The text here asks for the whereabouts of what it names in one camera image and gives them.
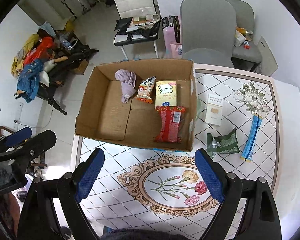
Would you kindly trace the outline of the long blue snack packet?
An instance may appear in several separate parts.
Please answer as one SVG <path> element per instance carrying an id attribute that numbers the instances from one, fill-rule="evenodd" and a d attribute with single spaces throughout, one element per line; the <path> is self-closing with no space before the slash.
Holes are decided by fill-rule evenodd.
<path id="1" fill-rule="evenodd" d="M 257 133 L 258 133 L 261 123 L 262 123 L 262 117 L 259 115 L 254 115 L 250 133 L 249 133 L 249 137 L 247 139 L 247 142 L 245 143 L 244 150 L 241 154 L 241 159 L 244 161 L 247 161 L 247 162 L 252 161 L 256 137 L 257 137 Z"/>

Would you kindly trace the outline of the white tissue pack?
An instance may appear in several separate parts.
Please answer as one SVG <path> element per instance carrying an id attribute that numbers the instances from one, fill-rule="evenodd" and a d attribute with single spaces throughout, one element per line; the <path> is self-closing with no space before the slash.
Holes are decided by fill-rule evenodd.
<path id="1" fill-rule="evenodd" d="M 223 111 L 223 98 L 209 93 L 207 97 L 207 109 L 204 121 L 208 124 L 221 126 Z"/>

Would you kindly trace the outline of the red snack packet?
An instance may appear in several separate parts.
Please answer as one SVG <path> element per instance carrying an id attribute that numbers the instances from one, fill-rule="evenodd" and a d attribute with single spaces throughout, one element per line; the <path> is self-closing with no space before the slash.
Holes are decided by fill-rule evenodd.
<path id="1" fill-rule="evenodd" d="M 183 106 L 156 106 L 155 110 L 160 114 L 161 129 L 154 141 L 181 143 L 179 127 L 181 117 L 186 113 L 186 108 Z"/>

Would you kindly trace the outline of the lilac soft cloth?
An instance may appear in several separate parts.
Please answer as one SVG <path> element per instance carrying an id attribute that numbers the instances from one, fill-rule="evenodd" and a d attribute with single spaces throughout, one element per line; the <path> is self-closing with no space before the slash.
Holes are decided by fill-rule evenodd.
<path id="1" fill-rule="evenodd" d="M 128 70 L 119 69 L 115 73 L 115 79 L 121 83 L 121 102 L 127 103 L 136 93 L 136 74 Z"/>

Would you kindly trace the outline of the green foil packet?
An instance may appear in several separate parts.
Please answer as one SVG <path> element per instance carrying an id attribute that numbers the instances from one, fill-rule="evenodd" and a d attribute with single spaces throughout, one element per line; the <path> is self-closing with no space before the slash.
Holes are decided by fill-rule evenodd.
<path id="1" fill-rule="evenodd" d="M 235 154 L 239 153 L 236 129 L 234 128 L 229 134 L 213 137 L 207 133 L 207 154 L 212 159 L 216 154 Z"/>

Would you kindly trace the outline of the patterned table mat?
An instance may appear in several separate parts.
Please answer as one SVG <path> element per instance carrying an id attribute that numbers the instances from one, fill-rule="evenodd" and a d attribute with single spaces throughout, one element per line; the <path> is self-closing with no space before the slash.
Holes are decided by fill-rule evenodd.
<path id="1" fill-rule="evenodd" d="M 234 128 L 239 153 L 216 154 L 213 161 L 238 178 L 263 177 L 275 186 L 280 151 L 280 129 L 274 80 L 235 70 L 194 64 L 197 115 L 190 152 L 146 149 L 82 137 L 77 162 L 87 160 L 94 149 L 104 151 L 104 165 L 87 198 L 81 201 L 85 215 L 112 229 L 146 229 L 198 239 L 219 203 L 211 196 L 194 155 L 207 148 L 213 137 Z M 204 121 L 208 94 L 223 98 L 221 126 Z M 241 159 L 253 116 L 262 117 L 252 161 Z"/>

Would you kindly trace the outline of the brown cardboard box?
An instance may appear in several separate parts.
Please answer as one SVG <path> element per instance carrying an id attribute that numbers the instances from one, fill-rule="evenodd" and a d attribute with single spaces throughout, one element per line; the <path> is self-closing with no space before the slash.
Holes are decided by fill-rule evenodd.
<path id="1" fill-rule="evenodd" d="M 124 69 L 136 74 L 136 84 L 148 77 L 176 81 L 177 104 L 186 108 L 181 115 L 180 143 L 156 142 L 161 118 L 155 104 L 130 99 L 121 102 L 121 83 L 115 73 Z M 123 61 L 96 66 L 84 91 L 75 134 L 112 144 L 168 151 L 190 152 L 193 149 L 197 115 L 197 92 L 194 63 L 183 59 Z"/>

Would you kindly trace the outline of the pile of clothes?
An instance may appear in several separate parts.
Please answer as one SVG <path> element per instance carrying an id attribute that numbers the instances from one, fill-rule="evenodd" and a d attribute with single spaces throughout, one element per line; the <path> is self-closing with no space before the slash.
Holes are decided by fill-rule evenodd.
<path id="1" fill-rule="evenodd" d="M 66 56 L 55 59 L 55 38 L 52 25 L 45 22 L 15 55 L 11 74 L 17 79 L 16 99 L 23 98 L 27 103 L 34 100 L 41 86 L 50 86 L 49 72 L 68 59 Z"/>

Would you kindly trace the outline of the small cardboard box on floor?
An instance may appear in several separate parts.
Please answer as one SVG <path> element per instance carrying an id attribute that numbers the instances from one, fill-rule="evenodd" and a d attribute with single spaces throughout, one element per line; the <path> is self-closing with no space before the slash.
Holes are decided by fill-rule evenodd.
<path id="1" fill-rule="evenodd" d="M 84 59 L 79 65 L 77 68 L 74 68 L 72 70 L 70 70 L 70 72 L 72 72 L 72 74 L 75 74 L 75 75 L 84 75 L 84 72 L 88 66 L 89 62 Z"/>

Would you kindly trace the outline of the yellow tissue pack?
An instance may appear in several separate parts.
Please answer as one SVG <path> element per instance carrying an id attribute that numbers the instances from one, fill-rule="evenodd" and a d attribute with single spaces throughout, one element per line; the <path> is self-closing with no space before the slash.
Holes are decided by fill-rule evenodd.
<path id="1" fill-rule="evenodd" d="M 158 81 L 156 83 L 155 107 L 177 106 L 177 82 Z"/>

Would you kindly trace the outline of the orange cartoon snack bag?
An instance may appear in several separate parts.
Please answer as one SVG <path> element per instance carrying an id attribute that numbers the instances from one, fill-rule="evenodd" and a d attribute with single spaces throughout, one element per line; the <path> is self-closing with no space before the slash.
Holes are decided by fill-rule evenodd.
<path id="1" fill-rule="evenodd" d="M 155 85 L 157 77 L 152 76 L 148 77 L 147 79 L 143 80 L 142 83 L 140 83 L 138 90 L 137 90 L 137 95 L 135 99 L 139 101 L 143 101 L 145 103 L 152 104 L 153 99 L 152 99 L 152 91 Z"/>

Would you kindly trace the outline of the beige floor scale board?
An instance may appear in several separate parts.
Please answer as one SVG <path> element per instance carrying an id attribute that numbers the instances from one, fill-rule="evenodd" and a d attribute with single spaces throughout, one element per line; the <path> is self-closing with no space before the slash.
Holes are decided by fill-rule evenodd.
<path id="1" fill-rule="evenodd" d="M 272 76 L 277 71 L 278 65 L 263 36 L 260 38 L 257 48 L 261 53 L 262 61 L 256 66 L 254 72 L 265 76 Z"/>

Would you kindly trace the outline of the pink gift bag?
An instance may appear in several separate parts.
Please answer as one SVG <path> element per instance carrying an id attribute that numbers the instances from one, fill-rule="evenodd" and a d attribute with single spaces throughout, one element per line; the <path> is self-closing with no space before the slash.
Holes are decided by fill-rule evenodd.
<path id="1" fill-rule="evenodd" d="M 183 48 L 181 43 L 170 43 L 171 48 L 171 57 L 173 59 L 182 59 L 183 58 Z"/>

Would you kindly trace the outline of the pink suitcase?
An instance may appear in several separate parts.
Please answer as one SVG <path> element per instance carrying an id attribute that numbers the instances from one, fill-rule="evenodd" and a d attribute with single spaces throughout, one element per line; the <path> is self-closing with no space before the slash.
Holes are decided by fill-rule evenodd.
<path id="1" fill-rule="evenodd" d="M 171 57 L 170 43 L 181 43 L 181 27 L 178 15 L 170 15 L 162 19 L 162 31 L 164 35 L 166 57 Z"/>

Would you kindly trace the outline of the grey chair near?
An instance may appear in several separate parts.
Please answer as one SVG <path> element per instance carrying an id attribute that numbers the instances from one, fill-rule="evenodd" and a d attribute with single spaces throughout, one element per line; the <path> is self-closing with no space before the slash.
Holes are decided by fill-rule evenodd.
<path id="1" fill-rule="evenodd" d="M 183 0 L 180 16 L 183 59 L 234 68 L 237 16 L 228 1 Z"/>

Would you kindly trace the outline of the grey chair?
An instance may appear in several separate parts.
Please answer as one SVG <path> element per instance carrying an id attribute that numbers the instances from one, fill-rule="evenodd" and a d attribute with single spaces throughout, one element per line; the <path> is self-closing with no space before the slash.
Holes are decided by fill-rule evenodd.
<path id="1" fill-rule="evenodd" d="M 255 15 L 252 7 L 242 0 L 226 0 L 235 9 L 236 35 L 232 63 L 236 69 L 251 71 L 262 62 L 262 55 L 253 42 Z"/>
<path id="2" fill-rule="evenodd" d="M 183 0 L 180 16 L 183 59 L 234 68 L 237 16 L 228 1 Z"/>

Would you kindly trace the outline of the grey chair far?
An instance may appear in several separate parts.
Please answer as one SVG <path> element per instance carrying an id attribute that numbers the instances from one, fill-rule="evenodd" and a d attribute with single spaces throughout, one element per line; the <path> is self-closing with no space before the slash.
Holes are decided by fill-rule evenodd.
<path id="1" fill-rule="evenodd" d="M 255 15 L 252 7 L 242 0 L 226 0 L 235 9 L 236 35 L 232 63 L 236 69 L 251 71 L 262 62 L 262 55 L 253 42 Z"/>

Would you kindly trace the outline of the white chair with clutter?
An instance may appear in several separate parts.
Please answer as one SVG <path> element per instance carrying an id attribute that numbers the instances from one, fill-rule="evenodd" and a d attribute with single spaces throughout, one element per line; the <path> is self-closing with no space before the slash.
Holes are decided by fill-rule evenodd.
<path id="1" fill-rule="evenodd" d="M 125 46 L 153 42 L 156 57 L 159 57 L 160 14 L 154 0 L 114 0 L 120 19 L 116 22 L 114 46 L 121 48 L 125 59 Z"/>

